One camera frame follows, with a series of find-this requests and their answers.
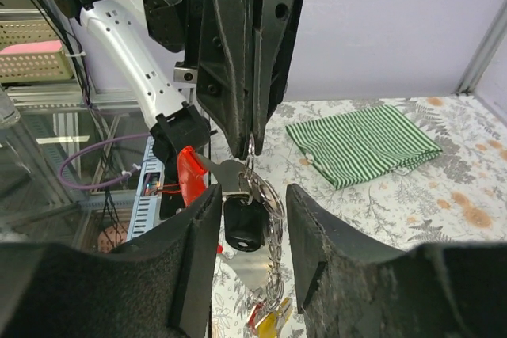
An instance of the black car key fob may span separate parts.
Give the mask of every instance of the black car key fob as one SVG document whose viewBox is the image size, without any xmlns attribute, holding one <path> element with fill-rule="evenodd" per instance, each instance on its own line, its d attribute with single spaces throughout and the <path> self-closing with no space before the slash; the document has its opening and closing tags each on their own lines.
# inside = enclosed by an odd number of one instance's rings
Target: black car key fob
<svg viewBox="0 0 507 338">
<path fill-rule="evenodd" d="M 248 196 L 230 196 L 223 204 L 225 240 L 238 251 L 252 253 L 264 245 L 268 211 L 255 199 L 248 205 Z"/>
</svg>

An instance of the red key tag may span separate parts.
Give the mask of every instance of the red key tag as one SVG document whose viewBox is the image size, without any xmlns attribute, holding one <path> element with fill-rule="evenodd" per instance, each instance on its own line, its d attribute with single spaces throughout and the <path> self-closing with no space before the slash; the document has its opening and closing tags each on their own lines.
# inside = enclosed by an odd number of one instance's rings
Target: red key tag
<svg viewBox="0 0 507 338">
<path fill-rule="evenodd" d="M 185 206 L 191 204 L 206 190 L 204 175 L 208 172 L 201 164 L 196 151 L 186 146 L 177 156 L 177 175 L 180 181 L 181 196 Z M 223 247 L 219 245 L 217 253 L 222 253 Z"/>
<path fill-rule="evenodd" d="M 259 326 L 259 322 L 261 322 L 262 319 L 264 318 L 264 316 L 262 316 L 262 314 L 260 313 L 262 306 L 263 306 L 262 302 L 259 302 L 256 306 L 254 306 L 246 322 L 246 326 L 248 326 L 248 328 L 254 335 L 257 335 L 257 327 Z"/>
</svg>

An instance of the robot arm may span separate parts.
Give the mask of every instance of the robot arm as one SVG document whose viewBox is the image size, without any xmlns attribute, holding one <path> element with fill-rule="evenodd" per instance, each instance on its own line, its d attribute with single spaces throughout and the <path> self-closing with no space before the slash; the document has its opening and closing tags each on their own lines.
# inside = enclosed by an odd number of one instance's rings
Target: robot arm
<svg viewBox="0 0 507 338">
<path fill-rule="evenodd" d="M 206 123 L 162 76 L 129 18 L 185 59 L 175 77 L 196 84 L 202 108 L 223 130 L 232 154 L 244 159 L 253 137 L 262 151 L 265 125 L 282 101 L 303 0 L 55 0 L 103 42 L 128 73 L 154 152 L 174 167 L 183 146 L 203 146 Z"/>
</svg>

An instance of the striped towel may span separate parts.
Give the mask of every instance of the striped towel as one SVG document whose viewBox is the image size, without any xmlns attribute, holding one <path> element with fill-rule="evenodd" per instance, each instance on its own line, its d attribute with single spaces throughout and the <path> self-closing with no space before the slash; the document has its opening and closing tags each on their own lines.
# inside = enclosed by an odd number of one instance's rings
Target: striped towel
<svg viewBox="0 0 507 338">
<path fill-rule="evenodd" d="M 287 126 L 308 161 L 336 189 L 403 174 L 442 149 L 392 106 L 380 106 Z"/>
</svg>

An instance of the light purple wall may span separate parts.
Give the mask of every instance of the light purple wall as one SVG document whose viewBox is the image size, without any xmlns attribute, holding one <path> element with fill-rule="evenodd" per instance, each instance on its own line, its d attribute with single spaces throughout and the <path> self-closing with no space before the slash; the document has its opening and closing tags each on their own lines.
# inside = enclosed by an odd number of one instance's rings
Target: light purple wall
<svg viewBox="0 0 507 338">
<path fill-rule="evenodd" d="M 452 93 L 502 1 L 306 0 L 287 99 Z M 100 88 L 125 89 L 100 46 L 82 40 Z M 175 56 L 153 49 L 172 78 Z"/>
</svg>

